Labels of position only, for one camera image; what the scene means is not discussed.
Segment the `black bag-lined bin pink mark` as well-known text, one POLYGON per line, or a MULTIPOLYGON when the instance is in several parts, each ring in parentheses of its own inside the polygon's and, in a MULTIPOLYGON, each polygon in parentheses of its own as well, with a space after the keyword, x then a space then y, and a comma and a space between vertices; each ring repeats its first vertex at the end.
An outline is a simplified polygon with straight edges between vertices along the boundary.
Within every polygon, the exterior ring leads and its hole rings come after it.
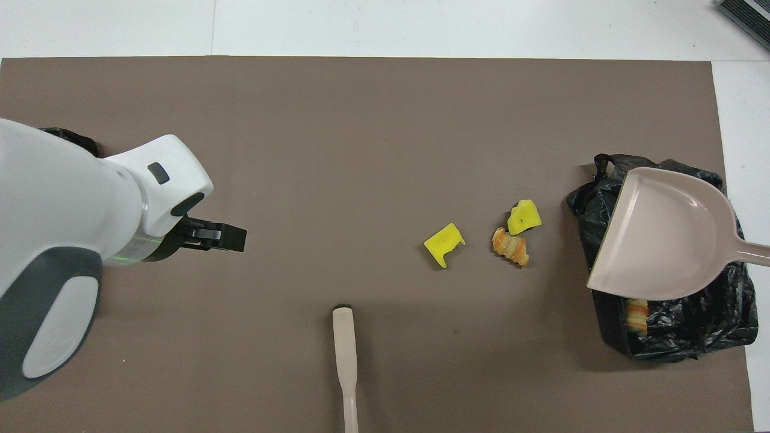
POLYGON ((99 143, 89 137, 86 137, 85 135, 76 134, 75 132, 60 127, 42 127, 39 128, 39 130, 46 132, 47 134, 55 135, 55 137, 79 146, 96 158, 102 158, 102 152, 100 150, 99 143))

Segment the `black bag-lined bin with knot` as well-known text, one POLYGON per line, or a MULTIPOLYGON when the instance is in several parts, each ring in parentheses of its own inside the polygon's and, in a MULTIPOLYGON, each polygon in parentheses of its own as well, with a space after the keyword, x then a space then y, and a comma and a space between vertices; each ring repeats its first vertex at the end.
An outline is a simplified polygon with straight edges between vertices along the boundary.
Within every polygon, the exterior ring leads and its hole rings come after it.
MULTIPOLYGON (((605 238, 623 181, 630 170, 651 168, 681 173, 708 183, 725 194, 717 173, 676 160, 653 162, 642 156, 597 154, 592 181, 571 192, 565 202, 577 218, 577 232, 592 271, 605 238)), ((638 361, 678 362, 703 354, 750 345, 759 331, 754 283, 746 264, 726 264, 704 289, 685 298, 641 301, 644 317, 628 315, 632 299, 593 291, 602 339, 638 361)))

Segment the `orange striped croissant piece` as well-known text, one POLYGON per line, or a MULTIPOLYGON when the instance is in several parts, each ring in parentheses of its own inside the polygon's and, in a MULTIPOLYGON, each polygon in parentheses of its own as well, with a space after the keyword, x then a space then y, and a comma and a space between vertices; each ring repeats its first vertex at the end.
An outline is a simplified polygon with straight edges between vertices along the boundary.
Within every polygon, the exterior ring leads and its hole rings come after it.
POLYGON ((640 338, 647 337, 648 301, 646 299, 626 299, 624 306, 628 333, 640 338))

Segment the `grey ribbed object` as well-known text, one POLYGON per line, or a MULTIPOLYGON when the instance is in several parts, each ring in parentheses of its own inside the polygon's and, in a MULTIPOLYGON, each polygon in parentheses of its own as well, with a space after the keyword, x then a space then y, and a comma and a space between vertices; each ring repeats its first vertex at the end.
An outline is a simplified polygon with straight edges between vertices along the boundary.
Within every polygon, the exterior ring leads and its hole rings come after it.
POLYGON ((718 11, 770 52, 770 0, 717 0, 718 11))

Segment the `notched yellow sponge piece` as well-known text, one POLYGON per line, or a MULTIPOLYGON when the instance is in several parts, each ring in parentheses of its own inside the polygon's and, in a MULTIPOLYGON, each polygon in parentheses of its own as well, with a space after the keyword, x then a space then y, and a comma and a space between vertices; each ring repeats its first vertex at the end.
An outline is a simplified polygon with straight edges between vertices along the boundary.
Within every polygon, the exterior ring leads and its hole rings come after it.
POLYGON ((450 223, 446 227, 438 230, 437 233, 430 236, 423 242, 427 252, 434 259, 435 263, 441 268, 446 269, 446 255, 454 251, 458 245, 465 245, 466 241, 459 228, 450 223))

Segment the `brown table mat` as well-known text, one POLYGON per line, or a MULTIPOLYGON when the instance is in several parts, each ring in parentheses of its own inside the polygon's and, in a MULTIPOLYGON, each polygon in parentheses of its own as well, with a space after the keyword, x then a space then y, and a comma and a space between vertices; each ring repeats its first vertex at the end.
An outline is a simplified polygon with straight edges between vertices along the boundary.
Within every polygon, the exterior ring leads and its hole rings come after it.
POLYGON ((0 433, 335 433, 331 312, 354 310, 360 430, 751 431, 745 351, 633 361, 600 336, 569 192, 599 153, 724 175, 707 61, 6 58, 0 117, 119 153, 179 137, 243 253, 107 268, 60 372, 0 433), (520 268, 511 208, 542 225, 520 268), (441 269, 423 245, 455 224, 441 269))

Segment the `beige plastic dustpan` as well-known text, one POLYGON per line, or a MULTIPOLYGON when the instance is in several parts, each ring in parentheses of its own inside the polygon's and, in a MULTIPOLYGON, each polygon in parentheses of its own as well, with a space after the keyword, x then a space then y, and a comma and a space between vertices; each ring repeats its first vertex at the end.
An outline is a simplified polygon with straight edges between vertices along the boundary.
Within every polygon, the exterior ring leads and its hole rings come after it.
POLYGON ((728 197, 684 173, 642 167, 623 181, 587 287, 623 298, 685 298, 733 262, 770 268, 770 245, 740 238, 728 197))

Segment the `small striped croissant piece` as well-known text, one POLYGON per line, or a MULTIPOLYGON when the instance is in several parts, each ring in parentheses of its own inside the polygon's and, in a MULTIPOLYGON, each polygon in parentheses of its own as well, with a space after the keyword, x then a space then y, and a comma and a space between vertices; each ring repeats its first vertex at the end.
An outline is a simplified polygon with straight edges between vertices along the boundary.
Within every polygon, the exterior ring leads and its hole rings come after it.
POLYGON ((497 228, 490 240, 493 252, 525 268, 530 262, 527 252, 527 239, 511 235, 503 227, 497 228))

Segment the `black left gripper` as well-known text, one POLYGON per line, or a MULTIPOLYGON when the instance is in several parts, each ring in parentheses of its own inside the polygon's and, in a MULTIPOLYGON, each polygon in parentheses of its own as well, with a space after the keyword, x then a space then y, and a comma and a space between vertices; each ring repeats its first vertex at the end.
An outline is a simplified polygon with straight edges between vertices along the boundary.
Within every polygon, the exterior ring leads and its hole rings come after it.
POLYGON ((195 218, 184 215, 171 228, 170 233, 163 236, 151 254, 143 258, 143 262, 165 260, 181 248, 243 252, 246 235, 247 231, 239 227, 221 223, 198 223, 195 218))

